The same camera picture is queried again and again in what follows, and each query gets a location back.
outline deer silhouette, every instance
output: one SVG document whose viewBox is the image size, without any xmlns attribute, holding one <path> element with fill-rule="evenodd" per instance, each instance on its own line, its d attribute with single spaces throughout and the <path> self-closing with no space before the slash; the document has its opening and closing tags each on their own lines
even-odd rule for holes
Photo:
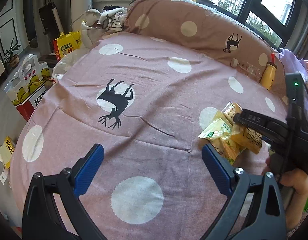
<svg viewBox="0 0 308 240">
<path fill-rule="evenodd" d="M 110 88 L 110 84 L 114 79 L 115 78 L 111 79 L 110 82 L 108 82 L 108 84 L 106 85 L 106 90 L 97 98 L 97 99 L 103 99 L 103 100 L 110 102 L 110 103 L 112 103 L 113 105 L 116 106 L 116 109 L 114 107 L 112 108 L 110 115 L 103 115 L 99 118 L 99 121 L 98 121 L 98 122 L 103 121 L 102 124 L 105 123 L 105 127 L 106 127 L 106 119 L 110 120 L 113 117 L 115 117 L 115 123 L 110 126 L 110 127 L 113 126 L 112 129 L 114 129 L 116 127 L 116 125 L 118 125 L 118 128 L 120 127 L 120 125 L 122 125 L 121 120 L 119 119 L 119 115 L 121 113 L 123 113 L 123 111 L 127 107 L 128 101 L 133 99 L 133 90 L 131 89 L 131 87 L 133 85 L 135 85 L 135 84 L 130 85 L 126 89 L 126 91 L 124 92 L 123 95 L 122 94 L 116 94 L 115 93 L 115 87 L 118 84 L 123 83 L 124 81 L 120 81 Z M 131 95 L 129 97 L 127 97 L 126 94 L 128 93 L 129 90 L 131 91 Z"/>
<path fill-rule="evenodd" d="M 241 41 L 242 39 L 242 35 L 241 35 L 241 38 L 238 39 L 238 34 L 237 34 L 237 39 L 236 41 L 233 40 L 233 37 L 234 37 L 234 33 L 232 36 L 230 36 L 227 40 L 227 43 L 226 43 L 226 48 L 223 49 L 224 52 L 228 52 L 228 53 L 231 53 L 231 46 L 235 46 L 235 47 L 238 47 L 238 44 L 239 42 Z"/>
</svg>

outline blue gripper pad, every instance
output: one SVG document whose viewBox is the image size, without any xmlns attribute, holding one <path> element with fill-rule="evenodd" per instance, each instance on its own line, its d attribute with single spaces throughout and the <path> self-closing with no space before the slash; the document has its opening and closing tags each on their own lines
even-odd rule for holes
<svg viewBox="0 0 308 240">
<path fill-rule="evenodd" d="M 210 172 L 219 192 L 223 195 L 226 195 L 227 197 L 232 196 L 233 191 L 231 187 L 231 178 L 222 165 L 222 163 L 226 164 L 224 161 L 228 161 L 222 158 L 211 144 L 205 145 L 203 147 L 202 159 L 208 171 Z"/>
<path fill-rule="evenodd" d="M 79 197 L 86 193 L 88 187 L 90 186 L 97 170 L 101 166 L 104 159 L 104 148 L 102 145 L 98 144 L 94 146 L 91 150 L 93 152 L 89 155 L 85 164 L 81 167 L 78 174 L 75 176 L 75 187 L 74 195 Z"/>
</svg>

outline paper tag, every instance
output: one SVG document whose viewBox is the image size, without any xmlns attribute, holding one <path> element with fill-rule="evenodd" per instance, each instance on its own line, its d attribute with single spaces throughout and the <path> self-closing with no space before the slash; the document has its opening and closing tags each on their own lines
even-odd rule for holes
<svg viewBox="0 0 308 240">
<path fill-rule="evenodd" d="M 5 174 L 5 172 L 3 171 L 0 175 L 0 180 L 2 182 L 2 184 L 4 185 L 5 180 L 7 179 L 7 175 Z"/>
</svg>

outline grey tile floor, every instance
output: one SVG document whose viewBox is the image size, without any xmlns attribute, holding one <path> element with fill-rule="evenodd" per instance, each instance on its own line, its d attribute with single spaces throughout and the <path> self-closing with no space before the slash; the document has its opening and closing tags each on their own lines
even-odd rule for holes
<svg viewBox="0 0 308 240">
<path fill-rule="evenodd" d="M 37 49 L 31 49 L 29 53 L 39 55 Z M 23 62 L 23 59 L 27 54 L 23 55 L 23 57 L 20 58 L 20 63 Z M 26 124 L 25 119 L 13 106 L 13 104 L 3 91 L 4 87 L 15 74 L 17 68 L 18 67 L 16 67 L 9 74 L 6 81 L 0 87 L 0 146 L 3 144 L 6 136 L 11 137 L 11 139 L 13 139 L 16 143 L 22 129 Z M 3 163 L 0 162 L 0 175 L 2 171 Z M 0 181 L 0 211 L 2 214 L 6 214 L 8 216 L 11 226 L 20 227 L 22 225 L 22 213 L 16 206 L 12 190 L 8 184 L 8 179 L 5 181 L 4 185 Z"/>
</svg>

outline black window frame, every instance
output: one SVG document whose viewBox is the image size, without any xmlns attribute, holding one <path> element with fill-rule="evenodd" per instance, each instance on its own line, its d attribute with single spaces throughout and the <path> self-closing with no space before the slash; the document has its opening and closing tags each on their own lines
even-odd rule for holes
<svg viewBox="0 0 308 240">
<path fill-rule="evenodd" d="M 302 0 L 293 0 L 285 25 L 282 24 L 280 20 L 277 19 L 264 5 L 262 5 L 262 0 L 244 0 L 237 16 L 217 5 L 213 5 L 212 8 L 216 8 L 219 12 L 245 25 L 247 28 L 257 33 L 271 47 L 278 49 L 285 47 L 288 40 L 291 38 L 292 32 L 299 17 L 301 5 Z M 273 44 L 261 32 L 259 32 L 257 29 L 255 29 L 246 22 L 250 12 L 259 17 L 263 22 L 265 22 L 282 39 L 282 42 L 278 47 L 275 46 L 275 44 Z"/>
</svg>

